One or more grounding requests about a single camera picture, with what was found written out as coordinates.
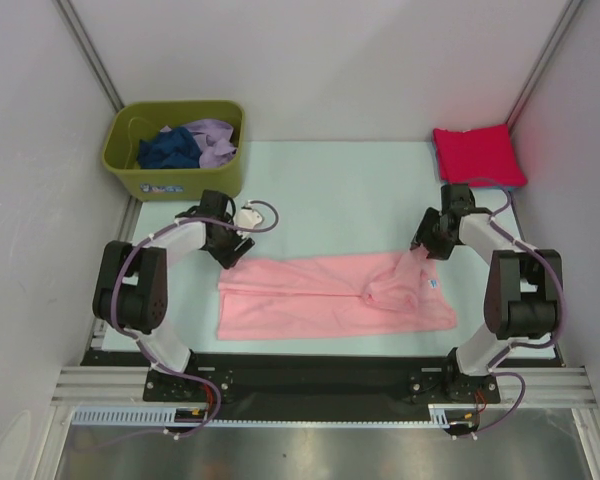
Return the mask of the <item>pink t shirt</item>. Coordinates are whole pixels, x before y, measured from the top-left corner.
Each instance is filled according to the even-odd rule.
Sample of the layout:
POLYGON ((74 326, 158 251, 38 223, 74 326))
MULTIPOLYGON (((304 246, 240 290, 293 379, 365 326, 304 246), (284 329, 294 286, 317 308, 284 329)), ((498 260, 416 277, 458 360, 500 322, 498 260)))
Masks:
POLYGON ((250 258, 220 275, 221 340, 298 340, 456 327, 423 249, 290 260, 250 258))

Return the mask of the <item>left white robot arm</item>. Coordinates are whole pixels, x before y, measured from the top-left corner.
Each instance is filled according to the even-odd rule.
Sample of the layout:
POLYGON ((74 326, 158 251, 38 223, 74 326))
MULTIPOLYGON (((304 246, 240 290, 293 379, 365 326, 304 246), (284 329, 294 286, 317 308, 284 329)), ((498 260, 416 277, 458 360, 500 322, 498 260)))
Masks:
POLYGON ((138 245, 111 241, 104 248, 93 313, 142 347, 179 399, 199 392, 201 376, 188 367, 191 351, 166 320, 168 269, 196 251, 230 269, 255 245, 250 235, 262 222, 251 204, 238 208, 230 196, 205 190, 197 205, 138 245))

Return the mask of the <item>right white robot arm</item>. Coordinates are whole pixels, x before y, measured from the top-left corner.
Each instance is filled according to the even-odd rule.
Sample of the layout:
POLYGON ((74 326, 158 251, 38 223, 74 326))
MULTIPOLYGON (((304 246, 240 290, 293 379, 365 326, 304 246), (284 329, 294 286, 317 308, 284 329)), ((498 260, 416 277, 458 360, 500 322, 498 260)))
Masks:
POLYGON ((464 401, 477 378, 491 374, 514 350, 552 349, 566 321, 562 259, 506 230, 500 210, 476 204, 467 183, 441 186, 441 207, 428 208, 411 241, 429 259, 446 261, 455 248, 471 248, 489 267, 484 324, 449 354, 453 369, 441 376, 443 393, 464 401))

